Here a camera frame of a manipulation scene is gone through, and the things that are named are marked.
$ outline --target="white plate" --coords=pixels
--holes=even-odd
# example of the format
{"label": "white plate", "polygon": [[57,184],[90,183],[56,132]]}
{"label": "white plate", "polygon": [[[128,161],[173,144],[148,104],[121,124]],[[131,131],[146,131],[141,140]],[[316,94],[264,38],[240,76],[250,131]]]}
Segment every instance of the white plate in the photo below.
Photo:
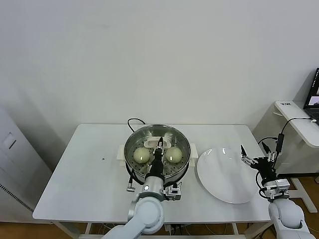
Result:
{"label": "white plate", "polygon": [[197,162],[197,174],[204,188],[227,203],[249,202],[258,192],[257,171],[241,161],[240,152],[230,148],[212,148]]}

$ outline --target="white cabinet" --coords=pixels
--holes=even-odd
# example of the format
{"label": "white cabinet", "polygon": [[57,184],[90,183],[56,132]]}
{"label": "white cabinet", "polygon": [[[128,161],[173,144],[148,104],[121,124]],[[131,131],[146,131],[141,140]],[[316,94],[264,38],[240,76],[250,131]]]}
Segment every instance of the white cabinet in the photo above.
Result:
{"label": "white cabinet", "polygon": [[42,223],[32,212],[51,174],[0,107],[0,222]]}

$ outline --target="stainless steel pot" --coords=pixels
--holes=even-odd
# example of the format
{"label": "stainless steel pot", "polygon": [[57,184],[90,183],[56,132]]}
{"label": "stainless steel pot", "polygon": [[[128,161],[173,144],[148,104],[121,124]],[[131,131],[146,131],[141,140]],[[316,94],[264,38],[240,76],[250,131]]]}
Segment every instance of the stainless steel pot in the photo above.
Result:
{"label": "stainless steel pot", "polygon": [[165,177],[164,185],[177,182],[183,177],[188,169],[190,157],[190,145],[187,138],[177,129],[162,124],[147,125],[136,130],[126,141],[125,144],[125,160],[129,173],[132,172],[137,178],[139,183],[144,183],[144,177],[148,172],[148,166],[152,162],[153,148],[148,148],[150,152],[150,160],[146,163],[137,163],[134,160],[134,152],[139,147],[144,147],[144,142],[152,136],[166,137],[171,143],[171,146],[177,147],[182,152],[182,158],[179,163],[171,163],[165,158],[167,149],[164,149],[164,170],[163,176]]}

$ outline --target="white table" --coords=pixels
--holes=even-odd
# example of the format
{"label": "white table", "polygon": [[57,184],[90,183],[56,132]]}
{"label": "white table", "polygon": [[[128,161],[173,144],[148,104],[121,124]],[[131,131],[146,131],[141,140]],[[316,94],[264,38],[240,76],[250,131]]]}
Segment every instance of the white table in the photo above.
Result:
{"label": "white table", "polygon": [[[309,115],[303,110],[303,104],[301,102],[294,101],[276,101],[275,107],[280,111],[280,113],[286,118],[286,120],[292,118],[309,118]],[[282,165],[289,165],[298,160],[298,157],[294,157],[298,150],[301,150],[305,144],[311,148],[319,148],[319,125],[311,122],[311,120],[298,120],[294,119],[289,122],[291,126],[295,129],[298,135],[303,139],[300,143],[294,147],[282,160]],[[317,209],[309,197],[308,193],[305,191],[301,182],[297,178],[292,178],[292,182],[296,187],[296,190],[290,190],[291,198],[301,198],[309,212],[317,213]]]}
{"label": "white table", "polygon": [[[301,102],[294,101],[276,101],[275,107],[287,119],[309,118],[309,115],[303,110]],[[294,119],[289,122],[296,130],[305,143],[312,148],[319,148],[319,125],[311,120]]]}
{"label": "white table", "polygon": [[[245,125],[173,125],[195,143],[198,154],[214,146],[245,147],[262,156]],[[79,232],[63,222],[125,223],[133,193],[126,192],[129,175],[116,160],[118,148],[131,131],[125,124],[81,124],[39,200],[33,217],[56,223],[73,238]],[[166,224],[268,222],[268,201],[258,194],[233,205],[211,196],[198,182],[193,167],[182,179],[182,199],[163,202]]]}

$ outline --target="table leg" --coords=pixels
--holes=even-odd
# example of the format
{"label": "table leg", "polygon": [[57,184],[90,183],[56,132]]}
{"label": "table leg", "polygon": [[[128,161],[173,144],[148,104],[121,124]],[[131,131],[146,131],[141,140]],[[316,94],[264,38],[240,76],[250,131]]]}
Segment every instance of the table leg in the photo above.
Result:
{"label": "table leg", "polygon": [[255,238],[258,234],[262,233],[264,230],[266,230],[268,227],[270,227],[273,224],[273,222],[268,223],[255,223],[251,227],[249,227],[245,231],[245,235],[247,239]]}
{"label": "table leg", "polygon": [[296,190],[288,190],[290,198],[301,198],[310,213],[317,213],[317,208],[315,207],[308,193],[305,191],[299,179],[292,178],[291,181],[293,182]]}
{"label": "table leg", "polygon": [[233,227],[234,234],[239,235],[236,223],[232,223],[231,226]]}
{"label": "table leg", "polygon": [[58,228],[67,233],[73,239],[78,239],[80,236],[79,229],[74,225],[74,223],[63,223],[63,222],[53,222]]}

